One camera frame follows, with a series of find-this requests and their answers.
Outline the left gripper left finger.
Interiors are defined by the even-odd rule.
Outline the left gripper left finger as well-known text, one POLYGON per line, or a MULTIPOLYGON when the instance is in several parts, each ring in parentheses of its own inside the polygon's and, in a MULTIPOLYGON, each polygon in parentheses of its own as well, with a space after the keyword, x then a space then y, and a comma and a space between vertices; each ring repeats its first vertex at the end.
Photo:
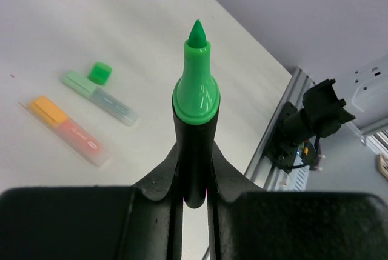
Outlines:
POLYGON ((181 259, 183 199, 177 147, 134 187, 130 259, 181 259))

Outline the bright green marker cap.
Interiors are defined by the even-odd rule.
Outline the bright green marker cap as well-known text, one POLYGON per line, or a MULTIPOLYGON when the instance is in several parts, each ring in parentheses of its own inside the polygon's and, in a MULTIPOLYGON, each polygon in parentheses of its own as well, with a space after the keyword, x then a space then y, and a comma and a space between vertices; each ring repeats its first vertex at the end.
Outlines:
POLYGON ((95 62, 87 79, 97 85, 106 85, 112 73, 111 66, 103 62, 95 62))

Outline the orange pen cap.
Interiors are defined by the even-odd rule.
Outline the orange pen cap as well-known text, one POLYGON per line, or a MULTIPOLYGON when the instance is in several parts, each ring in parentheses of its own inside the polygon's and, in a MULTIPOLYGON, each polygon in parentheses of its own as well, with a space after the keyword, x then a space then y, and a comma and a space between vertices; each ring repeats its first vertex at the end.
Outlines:
POLYGON ((40 96, 30 101, 28 108, 52 128, 57 128, 69 119, 69 116, 46 96, 40 96))

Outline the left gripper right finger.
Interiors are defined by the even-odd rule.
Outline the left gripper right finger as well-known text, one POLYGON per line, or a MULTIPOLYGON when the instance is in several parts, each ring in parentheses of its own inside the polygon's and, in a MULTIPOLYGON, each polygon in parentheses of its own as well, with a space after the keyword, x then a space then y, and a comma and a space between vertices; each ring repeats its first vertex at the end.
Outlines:
POLYGON ((207 183, 210 259, 249 259, 255 240, 249 201, 259 192, 214 144, 207 183))

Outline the black green highlighter pen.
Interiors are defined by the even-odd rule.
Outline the black green highlighter pen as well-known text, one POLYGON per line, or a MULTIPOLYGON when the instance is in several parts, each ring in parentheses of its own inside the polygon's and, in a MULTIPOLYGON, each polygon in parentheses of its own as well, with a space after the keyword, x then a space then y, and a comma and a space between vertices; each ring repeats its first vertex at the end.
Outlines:
POLYGON ((190 208, 203 205, 221 94, 210 70, 211 43, 200 20, 184 42, 184 65, 172 105, 182 195, 190 208))

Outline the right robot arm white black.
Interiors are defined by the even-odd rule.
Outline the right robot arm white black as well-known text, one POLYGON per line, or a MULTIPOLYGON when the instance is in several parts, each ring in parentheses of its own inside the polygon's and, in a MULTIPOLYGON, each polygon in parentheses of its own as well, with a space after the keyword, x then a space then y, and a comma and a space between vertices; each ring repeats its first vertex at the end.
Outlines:
MULTIPOLYGON (((214 141, 221 87, 211 72, 212 42, 193 7, 200 0, 169 1, 172 13, 187 13, 193 22, 182 43, 182 67, 172 94, 176 142, 169 159, 185 167, 208 166, 223 159, 214 141)), ((281 104, 263 151, 273 164, 289 172, 295 169, 294 159, 300 156, 303 165, 315 168, 321 158, 318 140, 336 133, 354 119, 345 100, 337 97, 334 83, 334 79, 327 79, 308 89, 300 109, 291 102, 281 104)))

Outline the pale green marker pen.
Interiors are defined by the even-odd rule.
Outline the pale green marker pen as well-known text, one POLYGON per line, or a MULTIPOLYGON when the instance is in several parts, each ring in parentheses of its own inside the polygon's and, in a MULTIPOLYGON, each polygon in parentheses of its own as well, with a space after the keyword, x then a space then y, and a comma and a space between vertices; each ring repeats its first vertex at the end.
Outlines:
POLYGON ((129 127, 135 125, 139 120, 138 114, 130 107, 99 87, 91 94, 89 100, 129 127))

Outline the pink orange highlighter pen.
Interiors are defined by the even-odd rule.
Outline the pink orange highlighter pen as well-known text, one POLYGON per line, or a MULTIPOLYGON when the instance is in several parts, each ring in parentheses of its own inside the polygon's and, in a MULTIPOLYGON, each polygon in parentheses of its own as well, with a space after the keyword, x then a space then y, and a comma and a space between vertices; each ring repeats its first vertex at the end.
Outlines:
POLYGON ((72 119, 57 125, 55 132, 79 155, 96 167, 104 165, 110 158, 110 153, 104 145, 72 119))

